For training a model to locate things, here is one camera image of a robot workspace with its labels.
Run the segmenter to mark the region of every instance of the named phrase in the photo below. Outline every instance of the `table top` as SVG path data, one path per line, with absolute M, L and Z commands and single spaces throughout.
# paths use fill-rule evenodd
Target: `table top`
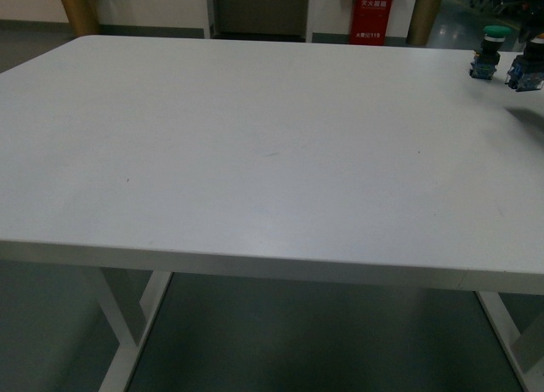
M 0 75 L 0 258 L 544 293 L 544 93 L 501 55 L 77 39 Z

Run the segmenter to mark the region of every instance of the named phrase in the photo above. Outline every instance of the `gray floor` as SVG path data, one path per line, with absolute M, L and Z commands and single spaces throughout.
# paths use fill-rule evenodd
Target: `gray floor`
M 428 47 L 477 48 L 492 24 L 517 25 L 444 0 Z M 70 39 L 0 29 L 0 71 Z M 544 310 L 543 298 L 503 299 L 520 329 Z M 115 350 L 102 320 L 61 390 L 98 390 Z M 177 274 L 129 390 L 521 388 L 473 293 Z

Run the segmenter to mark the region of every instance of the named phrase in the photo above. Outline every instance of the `plant pot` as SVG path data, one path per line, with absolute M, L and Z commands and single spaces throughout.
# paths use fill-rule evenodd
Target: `plant pot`
M 100 33 L 98 15 L 91 0 L 60 1 L 76 37 Z
M 441 3 L 442 0 L 416 0 L 406 43 L 414 46 L 427 45 Z

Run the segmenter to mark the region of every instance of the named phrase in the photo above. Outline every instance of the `white wall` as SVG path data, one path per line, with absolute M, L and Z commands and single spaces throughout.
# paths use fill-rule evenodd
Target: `white wall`
M 202 28 L 207 0 L 98 0 L 100 22 L 109 25 Z M 0 20 L 67 22 L 60 0 L 0 0 Z
M 394 0 L 387 35 L 405 37 L 416 0 Z M 209 28 L 210 0 L 99 0 L 110 25 Z M 314 0 L 313 32 L 348 34 L 352 0 Z M 60 0 L 0 0 L 0 20 L 66 22 Z

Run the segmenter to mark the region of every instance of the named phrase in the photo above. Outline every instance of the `red fire extinguisher box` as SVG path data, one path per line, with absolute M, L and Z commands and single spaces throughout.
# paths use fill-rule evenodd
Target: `red fire extinguisher box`
M 354 0 L 349 43 L 352 45 L 383 45 L 392 1 Z

